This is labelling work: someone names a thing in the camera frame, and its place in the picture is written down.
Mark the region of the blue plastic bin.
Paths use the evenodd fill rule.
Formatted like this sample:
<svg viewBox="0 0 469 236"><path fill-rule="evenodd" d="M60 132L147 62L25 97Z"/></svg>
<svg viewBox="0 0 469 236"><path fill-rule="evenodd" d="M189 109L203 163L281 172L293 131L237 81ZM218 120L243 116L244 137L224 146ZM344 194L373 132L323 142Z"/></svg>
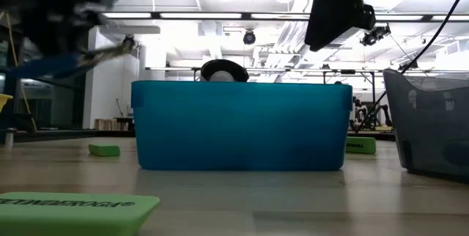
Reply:
<svg viewBox="0 0 469 236"><path fill-rule="evenodd" d="M139 165L180 171L336 171L352 109L345 84L135 81Z"/></svg>

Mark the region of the yellow plastic object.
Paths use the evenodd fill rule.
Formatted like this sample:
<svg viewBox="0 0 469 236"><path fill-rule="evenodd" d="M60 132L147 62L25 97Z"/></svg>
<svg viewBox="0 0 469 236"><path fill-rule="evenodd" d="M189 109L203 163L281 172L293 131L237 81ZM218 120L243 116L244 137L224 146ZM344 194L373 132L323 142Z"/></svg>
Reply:
<svg viewBox="0 0 469 236"><path fill-rule="evenodd" d="M0 93L0 113L2 112L7 102L11 99L13 99L13 96Z"/></svg>

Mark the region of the black overhead frame rail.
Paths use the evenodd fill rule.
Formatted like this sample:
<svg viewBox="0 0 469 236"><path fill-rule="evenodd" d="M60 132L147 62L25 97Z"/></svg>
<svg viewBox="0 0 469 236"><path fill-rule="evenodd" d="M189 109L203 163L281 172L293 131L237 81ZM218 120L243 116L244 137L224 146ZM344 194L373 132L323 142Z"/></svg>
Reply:
<svg viewBox="0 0 469 236"><path fill-rule="evenodd" d="M104 12L109 19L117 20L222 20L222 21L308 21L308 13L299 12ZM375 15L377 22L391 23L437 23L443 22L441 14L389 14Z"/></svg>

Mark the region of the green eraser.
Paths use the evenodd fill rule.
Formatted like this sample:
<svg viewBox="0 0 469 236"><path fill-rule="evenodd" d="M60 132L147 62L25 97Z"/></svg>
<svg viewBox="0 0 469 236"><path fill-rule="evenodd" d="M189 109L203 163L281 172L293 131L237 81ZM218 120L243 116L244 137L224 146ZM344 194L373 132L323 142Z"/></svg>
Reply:
<svg viewBox="0 0 469 236"><path fill-rule="evenodd" d="M370 154L376 153L376 140L372 137L354 137L348 136L345 146L346 152Z"/></svg>
<svg viewBox="0 0 469 236"><path fill-rule="evenodd" d="M0 193L0 236L136 236L156 196Z"/></svg>
<svg viewBox="0 0 469 236"><path fill-rule="evenodd" d="M115 144L89 144L89 153L100 157L120 156L120 147Z"/></svg>

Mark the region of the grey translucent plastic bin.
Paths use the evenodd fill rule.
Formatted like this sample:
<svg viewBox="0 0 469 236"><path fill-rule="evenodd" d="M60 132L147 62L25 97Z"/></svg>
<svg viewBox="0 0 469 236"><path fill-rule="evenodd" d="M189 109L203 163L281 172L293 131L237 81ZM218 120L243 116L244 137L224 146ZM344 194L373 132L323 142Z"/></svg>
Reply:
<svg viewBox="0 0 469 236"><path fill-rule="evenodd" d="M469 79L383 78L401 166L469 181Z"/></svg>

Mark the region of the small grey metal post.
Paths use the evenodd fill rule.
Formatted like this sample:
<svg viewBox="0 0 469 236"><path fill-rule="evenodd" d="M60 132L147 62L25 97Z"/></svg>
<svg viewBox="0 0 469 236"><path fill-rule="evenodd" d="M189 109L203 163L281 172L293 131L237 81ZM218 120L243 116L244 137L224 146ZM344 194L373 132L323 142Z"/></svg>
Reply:
<svg viewBox="0 0 469 236"><path fill-rule="evenodd" d="M6 149L11 149L14 143L14 136L16 133L15 128L7 128L6 133L5 133L5 139L4 139L4 147Z"/></svg>

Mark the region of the wooden boxes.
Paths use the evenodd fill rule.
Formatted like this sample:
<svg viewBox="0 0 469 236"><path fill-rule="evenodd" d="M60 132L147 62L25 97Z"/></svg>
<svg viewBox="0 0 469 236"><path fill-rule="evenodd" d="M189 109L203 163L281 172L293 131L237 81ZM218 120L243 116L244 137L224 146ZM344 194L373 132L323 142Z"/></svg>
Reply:
<svg viewBox="0 0 469 236"><path fill-rule="evenodd" d="M103 131L119 130L115 119L95 119L94 129Z"/></svg>

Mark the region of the white desk lamp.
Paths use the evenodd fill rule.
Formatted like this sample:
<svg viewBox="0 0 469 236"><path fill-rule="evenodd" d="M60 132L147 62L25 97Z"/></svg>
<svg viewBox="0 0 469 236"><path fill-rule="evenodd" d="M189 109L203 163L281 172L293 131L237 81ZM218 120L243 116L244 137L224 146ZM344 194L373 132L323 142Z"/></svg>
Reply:
<svg viewBox="0 0 469 236"><path fill-rule="evenodd" d="M214 59L204 63L200 80L210 82L247 82L249 74L244 67L227 59Z"/></svg>

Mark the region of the black table frame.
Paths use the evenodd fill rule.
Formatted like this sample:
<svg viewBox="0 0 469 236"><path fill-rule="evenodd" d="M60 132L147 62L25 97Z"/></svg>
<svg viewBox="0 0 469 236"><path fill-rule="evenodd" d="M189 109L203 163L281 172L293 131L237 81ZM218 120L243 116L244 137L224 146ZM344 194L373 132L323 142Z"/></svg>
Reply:
<svg viewBox="0 0 469 236"><path fill-rule="evenodd" d="M364 130L358 133L349 131L349 137L369 137L378 141L395 141L393 132L375 132ZM108 131L108 130L41 130L34 133L17 132L14 134L16 142L51 141L61 139L84 138L135 138L134 131Z"/></svg>

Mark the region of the small black ceiling fixture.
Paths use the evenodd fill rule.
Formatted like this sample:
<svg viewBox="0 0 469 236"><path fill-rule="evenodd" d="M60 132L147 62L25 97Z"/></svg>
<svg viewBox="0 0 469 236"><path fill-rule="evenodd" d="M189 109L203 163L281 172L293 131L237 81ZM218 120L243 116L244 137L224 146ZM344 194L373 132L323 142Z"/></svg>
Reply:
<svg viewBox="0 0 469 236"><path fill-rule="evenodd" d="M418 69L418 63L417 61L405 61L399 64L398 70L399 71L404 71L404 70L413 70L413 69Z"/></svg>

